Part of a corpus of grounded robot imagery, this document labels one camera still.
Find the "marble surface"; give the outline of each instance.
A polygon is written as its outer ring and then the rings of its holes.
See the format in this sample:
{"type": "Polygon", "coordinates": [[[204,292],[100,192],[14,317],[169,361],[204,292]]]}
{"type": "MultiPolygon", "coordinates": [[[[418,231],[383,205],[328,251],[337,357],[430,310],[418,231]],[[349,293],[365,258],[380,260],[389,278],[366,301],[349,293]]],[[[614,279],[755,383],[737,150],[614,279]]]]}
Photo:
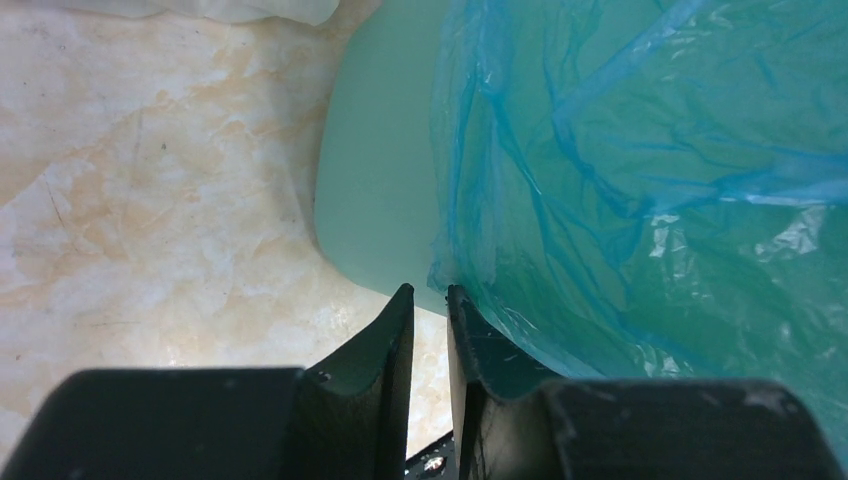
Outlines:
{"type": "MultiPolygon", "coordinates": [[[[378,1],[319,27],[0,3],[0,461],[74,371],[311,365],[380,311],[311,220],[378,1]]],[[[445,321],[416,313],[410,452],[450,429],[445,321]]]]}

